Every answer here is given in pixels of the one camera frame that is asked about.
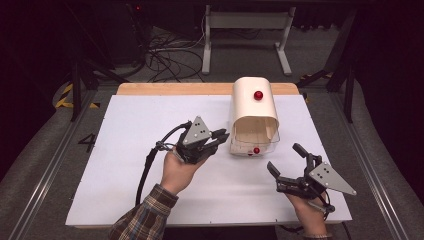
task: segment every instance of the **white board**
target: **white board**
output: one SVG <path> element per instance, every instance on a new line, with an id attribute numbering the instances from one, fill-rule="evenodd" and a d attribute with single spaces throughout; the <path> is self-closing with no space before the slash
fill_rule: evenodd
<path id="1" fill-rule="evenodd" d="M 201 116 L 211 131 L 228 127 L 230 96 L 113 96 L 75 194 L 66 225 L 110 226 L 134 207 L 144 162 L 156 141 L 188 120 Z M 303 176 L 306 166 L 293 149 L 330 162 L 301 95 L 276 95 L 280 142 L 266 156 L 239 157 L 229 153 L 229 142 L 196 172 L 190 186 L 179 194 L 168 225 L 258 225 L 297 222 L 290 202 L 276 192 L 266 164 L 271 161 L 282 176 Z M 175 143 L 181 131 L 167 142 Z M 165 152 L 150 169 L 142 199 L 162 176 Z M 351 220 L 343 194 L 329 190 L 336 211 L 327 222 Z"/>

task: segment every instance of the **red button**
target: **red button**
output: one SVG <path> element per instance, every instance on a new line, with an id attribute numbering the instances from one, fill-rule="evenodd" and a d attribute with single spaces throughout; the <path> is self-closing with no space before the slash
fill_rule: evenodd
<path id="1" fill-rule="evenodd" d="M 262 100 L 262 98 L 264 97 L 264 94 L 261 91 L 256 91 L 255 94 L 253 94 L 253 97 L 255 98 L 255 100 Z"/>

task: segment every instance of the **white container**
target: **white container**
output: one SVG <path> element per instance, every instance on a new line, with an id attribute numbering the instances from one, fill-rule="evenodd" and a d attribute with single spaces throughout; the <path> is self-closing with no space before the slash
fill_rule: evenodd
<path id="1" fill-rule="evenodd" d="M 265 78 L 243 77 L 231 95 L 230 153 L 261 156 L 280 141 L 278 116 L 271 85 Z"/>

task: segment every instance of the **wooden table edge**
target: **wooden table edge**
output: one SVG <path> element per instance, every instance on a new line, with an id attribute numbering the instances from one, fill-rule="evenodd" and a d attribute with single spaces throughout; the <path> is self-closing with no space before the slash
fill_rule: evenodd
<path id="1" fill-rule="evenodd" d="M 234 83 L 122 83 L 116 95 L 231 95 Z M 274 95 L 298 95 L 293 83 L 271 83 Z"/>

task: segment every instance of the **plaid shirt sleeve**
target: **plaid shirt sleeve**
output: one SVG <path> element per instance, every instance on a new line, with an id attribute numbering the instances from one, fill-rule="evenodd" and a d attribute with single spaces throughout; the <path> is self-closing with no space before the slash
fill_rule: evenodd
<path id="1" fill-rule="evenodd" d="M 160 240 L 178 197 L 156 184 L 144 201 L 122 216 L 109 233 L 111 240 Z"/>

